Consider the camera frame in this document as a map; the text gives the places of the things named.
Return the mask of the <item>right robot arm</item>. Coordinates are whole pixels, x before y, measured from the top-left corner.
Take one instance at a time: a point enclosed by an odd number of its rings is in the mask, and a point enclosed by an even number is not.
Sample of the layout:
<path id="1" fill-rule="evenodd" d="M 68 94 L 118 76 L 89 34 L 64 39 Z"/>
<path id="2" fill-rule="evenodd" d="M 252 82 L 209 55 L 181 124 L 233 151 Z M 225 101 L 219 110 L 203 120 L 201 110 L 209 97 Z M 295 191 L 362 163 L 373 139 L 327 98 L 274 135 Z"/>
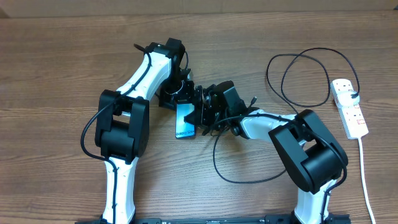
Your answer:
<path id="1" fill-rule="evenodd" d="M 349 215 L 328 211 L 331 191 L 347 177 L 348 157 L 314 111 L 277 115 L 246 106 L 231 80 L 208 88 L 189 81 L 187 88 L 184 101 L 194 109 L 185 115 L 186 123 L 202 128 L 203 134 L 231 131 L 272 143 L 298 187 L 293 211 L 265 215 L 264 223 L 350 223 Z"/>

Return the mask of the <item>blue Galaxy smartphone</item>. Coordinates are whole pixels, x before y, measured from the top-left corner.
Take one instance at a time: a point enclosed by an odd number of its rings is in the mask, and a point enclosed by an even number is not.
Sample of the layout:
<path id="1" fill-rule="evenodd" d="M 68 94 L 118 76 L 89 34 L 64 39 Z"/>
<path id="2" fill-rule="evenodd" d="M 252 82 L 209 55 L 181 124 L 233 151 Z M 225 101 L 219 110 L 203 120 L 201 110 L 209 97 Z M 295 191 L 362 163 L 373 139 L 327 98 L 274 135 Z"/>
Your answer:
<path id="1" fill-rule="evenodd" d="M 195 135 L 195 126 L 187 123 L 185 117 L 194 112 L 195 107 L 191 103 L 177 104 L 175 137 L 177 139 L 190 138 Z"/>

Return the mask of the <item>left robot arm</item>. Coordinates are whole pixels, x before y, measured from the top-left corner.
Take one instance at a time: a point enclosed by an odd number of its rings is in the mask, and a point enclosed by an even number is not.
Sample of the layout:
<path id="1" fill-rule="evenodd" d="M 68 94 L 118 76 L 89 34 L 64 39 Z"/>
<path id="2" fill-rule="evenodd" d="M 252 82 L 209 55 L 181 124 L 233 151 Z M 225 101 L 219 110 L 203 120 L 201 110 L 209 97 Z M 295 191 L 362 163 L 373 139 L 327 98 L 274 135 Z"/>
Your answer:
<path id="1" fill-rule="evenodd" d="M 95 115 L 95 144 L 107 174 L 106 206 L 100 223 L 134 223 L 134 178 L 137 162 L 149 140 L 149 103 L 177 113 L 176 138 L 190 137 L 195 127 L 184 117 L 195 109 L 190 69 L 180 66 L 187 56 L 181 40 L 141 47 L 143 61 L 132 77 L 115 91 L 104 90 Z"/>

